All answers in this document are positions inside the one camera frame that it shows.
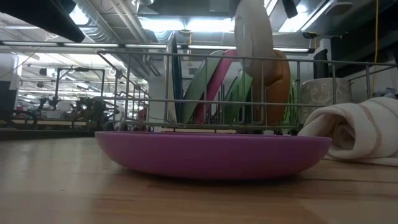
pink plate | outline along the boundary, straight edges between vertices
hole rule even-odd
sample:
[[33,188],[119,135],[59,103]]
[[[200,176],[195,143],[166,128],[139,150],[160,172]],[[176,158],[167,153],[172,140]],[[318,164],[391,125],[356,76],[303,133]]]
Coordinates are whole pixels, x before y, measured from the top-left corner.
[[248,134],[97,132],[110,159],[128,169],[192,179],[270,179],[319,162],[331,139]]
[[[236,50],[227,50],[224,53],[224,56],[237,56],[238,52]],[[232,64],[232,58],[222,58],[220,63],[217,66],[214,75],[211,77],[209,84],[207,85],[207,96],[206,100],[213,101],[217,95],[220,86],[223,84],[224,78],[228,73],[228,70]],[[203,109],[205,105],[203,103],[198,104],[195,109],[195,120],[194,124],[203,124],[203,118],[205,110]],[[206,105],[206,112],[208,112],[211,108],[211,105]]]

wire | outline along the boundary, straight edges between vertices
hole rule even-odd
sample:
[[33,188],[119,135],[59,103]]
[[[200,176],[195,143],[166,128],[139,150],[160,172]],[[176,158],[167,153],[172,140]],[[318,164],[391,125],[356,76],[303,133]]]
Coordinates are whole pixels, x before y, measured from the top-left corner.
[[6,75],[10,74],[11,72],[13,72],[15,69],[18,69],[19,67],[21,67],[23,64],[25,64],[25,62],[27,62],[31,57],[33,57],[34,54],[36,54],[36,52],[38,52],[40,50],[41,47],[39,47],[38,49],[36,49],[26,60],[24,60],[22,63],[20,63],[17,67],[11,69],[10,71],[8,71],[7,73],[0,75],[0,78],[5,77]]
[[[379,51],[379,0],[376,0],[376,30],[375,30],[375,46],[376,49],[374,51],[374,63],[377,63],[377,53]],[[372,77],[372,88],[371,88],[371,97],[374,94],[374,86],[376,85],[376,75]]]

ceiling light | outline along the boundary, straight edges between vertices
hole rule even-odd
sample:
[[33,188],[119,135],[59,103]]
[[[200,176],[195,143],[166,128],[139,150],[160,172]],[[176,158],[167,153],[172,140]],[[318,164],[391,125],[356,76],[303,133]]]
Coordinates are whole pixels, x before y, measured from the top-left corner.
[[192,19],[187,29],[194,32],[231,32],[234,30],[235,21],[226,19]]
[[126,44],[126,48],[137,49],[165,49],[165,44]]
[[139,17],[143,29],[148,29],[154,32],[162,32],[167,30],[183,30],[184,24],[180,19],[149,19],[146,17]]
[[77,97],[63,96],[62,100],[77,100]]
[[274,47],[274,50],[280,50],[285,53],[309,53],[310,49],[305,48],[284,48],[284,47]]
[[308,29],[334,2],[335,0],[328,1],[300,30],[305,31]]
[[72,18],[76,25],[86,25],[90,21],[90,19],[78,6],[74,8],[69,16]]
[[119,47],[119,44],[64,43],[66,47]]
[[67,79],[69,79],[69,80],[71,80],[71,81],[76,81],[76,78],[72,78],[72,77],[69,77],[69,76],[67,76],[67,75],[65,75],[65,78],[67,78]]
[[24,25],[13,25],[13,26],[3,26],[3,29],[38,29],[37,26],[24,26]]
[[31,99],[31,100],[36,99],[36,96],[32,96],[32,95],[26,95],[24,97],[26,97],[28,99]]
[[212,45],[189,45],[190,50],[231,50],[236,49],[234,46],[212,46]]
[[301,4],[299,4],[299,5],[296,7],[296,9],[297,9],[297,12],[298,12],[298,13],[305,13],[305,12],[307,12],[307,10],[308,10],[306,6],[301,5]]
[[24,42],[24,41],[2,41],[3,45],[13,45],[13,46],[31,46],[31,47],[56,47],[57,43],[51,42]]
[[78,86],[80,86],[80,87],[82,87],[82,88],[88,89],[88,85],[86,85],[86,84],[84,84],[84,83],[73,83],[73,84],[78,85]]
[[264,0],[264,7],[267,9],[268,16],[271,15],[277,3],[278,0]]

black object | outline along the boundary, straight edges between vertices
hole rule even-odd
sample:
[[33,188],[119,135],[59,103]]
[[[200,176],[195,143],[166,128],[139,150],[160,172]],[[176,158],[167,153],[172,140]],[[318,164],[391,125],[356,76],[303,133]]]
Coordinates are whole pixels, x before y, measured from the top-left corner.
[[0,113],[0,120],[10,117],[15,106],[17,90],[10,90],[10,84],[8,81],[0,81],[0,111],[4,111]]
[[285,12],[289,19],[297,16],[298,12],[293,0],[282,0],[282,3],[284,4]]
[[[314,60],[328,60],[328,50],[321,50],[314,57]],[[314,62],[313,63],[313,78],[328,78],[329,66],[327,63]]]
[[76,72],[89,72],[90,69],[89,68],[78,67],[78,68],[75,68],[75,71]]
[[313,39],[315,39],[316,37],[319,36],[318,34],[312,33],[312,32],[303,32],[302,34],[303,34],[303,37],[308,39],[308,40],[313,40]]
[[46,76],[46,75],[47,75],[47,69],[46,69],[46,68],[41,68],[41,69],[39,70],[39,74],[40,74],[40,75]]
[[37,88],[43,88],[44,87],[44,83],[43,82],[37,82],[36,86],[37,86]]
[[[169,37],[169,42],[166,47],[167,53],[177,54],[177,39],[175,32],[172,32]],[[183,90],[182,90],[182,72],[181,72],[181,61],[178,56],[171,56],[169,60],[169,70],[172,72],[169,75],[172,75],[173,79],[173,90],[174,90],[174,99],[181,100],[183,98]],[[175,103],[175,114],[177,116],[177,122],[181,120],[181,103]]]
[[42,111],[43,110],[44,104],[45,104],[45,102],[47,102],[47,100],[48,100],[48,98],[41,98],[40,99],[40,105],[37,108],[38,111]]
[[76,3],[72,0],[8,0],[1,2],[0,12],[74,42],[81,42],[85,36],[69,16],[75,7]]

white plate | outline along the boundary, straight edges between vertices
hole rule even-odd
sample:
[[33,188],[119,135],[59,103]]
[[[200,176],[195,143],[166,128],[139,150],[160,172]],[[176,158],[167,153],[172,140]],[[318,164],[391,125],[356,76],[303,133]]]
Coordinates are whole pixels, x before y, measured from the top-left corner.
[[[242,0],[235,15],[235,42],[242,57],[275,58],[271,23],[262,1]],[[260,60],[246,60],[246,73],[255,78],[261,75]],[[264,78],[269,78],[274,61],[264,61]]]

